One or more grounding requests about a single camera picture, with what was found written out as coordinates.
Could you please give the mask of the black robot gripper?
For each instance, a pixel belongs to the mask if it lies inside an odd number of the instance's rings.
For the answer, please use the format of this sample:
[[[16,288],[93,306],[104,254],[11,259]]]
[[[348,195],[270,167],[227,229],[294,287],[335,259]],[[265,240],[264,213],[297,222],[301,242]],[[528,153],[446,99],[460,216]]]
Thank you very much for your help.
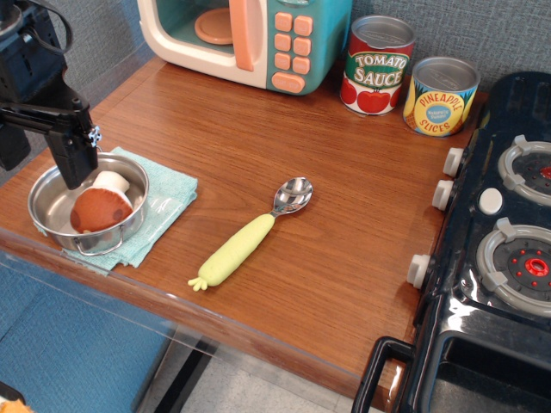
[[[27,123],[35,132],[49,132],[46,142],[68,189],[78,188],[97,168],[99,127],[90,117],[90,104],[65,82],[63,58],[1,60],[1,115],[14,126]],[[69,132],[56,132],[65,121]],[[10,171],[31,152],[22,129],[1,125],[1,167]]]

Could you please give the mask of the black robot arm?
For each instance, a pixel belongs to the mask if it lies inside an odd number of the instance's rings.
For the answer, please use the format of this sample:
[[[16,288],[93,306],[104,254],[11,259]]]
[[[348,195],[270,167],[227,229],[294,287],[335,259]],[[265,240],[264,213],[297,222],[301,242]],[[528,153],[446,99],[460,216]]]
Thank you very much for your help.
[[[97,168],[98,126],[90,105],[64,80],[72,29],[60,42],[47,1],[1,3],[1,166],[12,170],[30,153],[26,134],[44,136],[69,189]]]

